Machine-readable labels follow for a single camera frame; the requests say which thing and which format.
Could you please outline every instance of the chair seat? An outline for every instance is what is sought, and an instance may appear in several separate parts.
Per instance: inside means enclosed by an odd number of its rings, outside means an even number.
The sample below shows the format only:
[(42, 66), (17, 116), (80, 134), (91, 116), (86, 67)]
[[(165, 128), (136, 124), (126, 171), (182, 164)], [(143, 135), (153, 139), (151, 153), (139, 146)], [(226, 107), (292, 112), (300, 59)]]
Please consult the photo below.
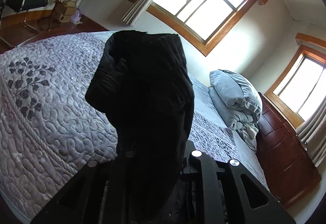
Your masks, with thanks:
[[(8, 0), (7, 6), (13, 9), (15, 12), (20, 11), (23, 0)], [(26, 11), (30, 9), (45, 7), (47, 2), (45, 0), (25, 0), (24, 6), (21, 11)]]

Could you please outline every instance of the quilted bedspread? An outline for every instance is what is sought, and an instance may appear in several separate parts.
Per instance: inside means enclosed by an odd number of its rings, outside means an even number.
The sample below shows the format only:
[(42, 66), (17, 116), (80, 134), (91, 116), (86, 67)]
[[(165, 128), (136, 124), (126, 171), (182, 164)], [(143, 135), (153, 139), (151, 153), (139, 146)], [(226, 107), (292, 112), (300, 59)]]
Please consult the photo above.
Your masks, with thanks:
[[(103, 49), (80, 33), (0, 55), (0, 192), (28, 220), (89, 160), (116, 157), (115, 128), (84, 98)], [(239, 157), (232, 133), (200, 115), (190, 139), (215, 159)]]

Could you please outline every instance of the wooden baseboard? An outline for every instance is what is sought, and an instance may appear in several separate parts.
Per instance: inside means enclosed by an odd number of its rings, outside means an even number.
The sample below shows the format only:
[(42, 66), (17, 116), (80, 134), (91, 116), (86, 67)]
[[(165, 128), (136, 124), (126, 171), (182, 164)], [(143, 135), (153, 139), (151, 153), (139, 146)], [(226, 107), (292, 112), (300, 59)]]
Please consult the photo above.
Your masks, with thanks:
[[(50, 15), (52, 10), (40, 10), (40, 11), (29, 11), (26, 16), (26, 21), (32, 21), (40, 19), (44, 16)], [(8, 15), (2, 18), (1, 28), (5, 28), (11, 25), (19, 24), (24, 21), (25, 12)]]

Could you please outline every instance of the zipper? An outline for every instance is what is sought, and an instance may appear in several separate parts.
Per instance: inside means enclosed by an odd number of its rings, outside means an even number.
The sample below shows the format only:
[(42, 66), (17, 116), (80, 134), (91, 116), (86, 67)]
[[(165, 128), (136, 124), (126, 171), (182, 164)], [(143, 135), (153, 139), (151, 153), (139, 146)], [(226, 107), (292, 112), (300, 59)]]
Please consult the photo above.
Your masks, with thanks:
[(170, 223), (170, 221), (171, 221), (171, 217), (172, 217), (172, 212), (169, 213), (169, 220), (167, 221), (167, 224)]

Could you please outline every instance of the headboard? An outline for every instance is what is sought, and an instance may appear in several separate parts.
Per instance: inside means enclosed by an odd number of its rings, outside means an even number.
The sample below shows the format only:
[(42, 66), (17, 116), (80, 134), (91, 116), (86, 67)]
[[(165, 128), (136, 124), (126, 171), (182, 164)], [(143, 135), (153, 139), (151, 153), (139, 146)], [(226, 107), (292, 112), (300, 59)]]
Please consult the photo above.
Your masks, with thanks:
[(293, 126), (261, 93), (263, 114), (258, 122), (257, 158), (271, 193), (289, 208), (322, 179)]

